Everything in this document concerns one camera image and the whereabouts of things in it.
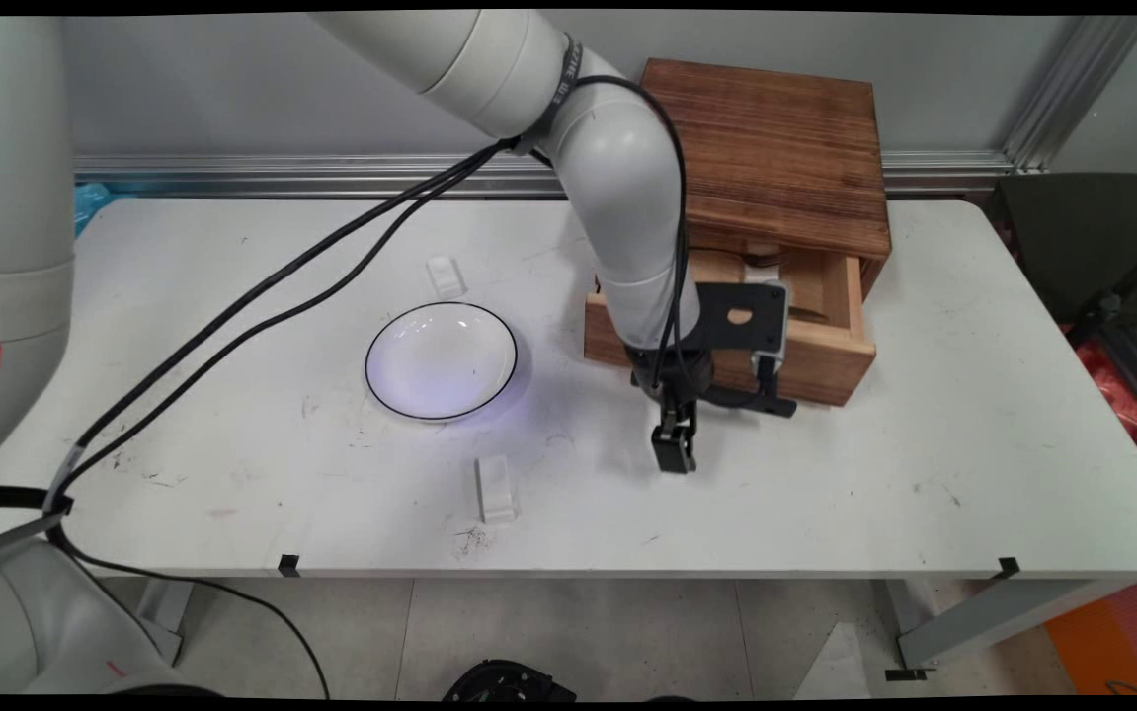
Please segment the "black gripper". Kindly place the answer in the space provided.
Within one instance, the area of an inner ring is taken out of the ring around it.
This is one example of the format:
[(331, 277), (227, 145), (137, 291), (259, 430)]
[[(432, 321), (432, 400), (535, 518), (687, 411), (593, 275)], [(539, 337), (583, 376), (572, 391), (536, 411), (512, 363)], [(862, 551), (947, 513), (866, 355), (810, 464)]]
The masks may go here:
[(711, 352), (682, 350), (670, 346), (663, 350), (640, 350), (625, 346), (631, 365), (630, 383), (649, 399), (666, 402), (669, 390), (677, 408), (664, 410), (653, 429), (652, 446), (659, 471), (690, 474), (695, 471), (694, 438), (697, 435), (698, 400), (720, 404), (713, 391), (714, 364)]

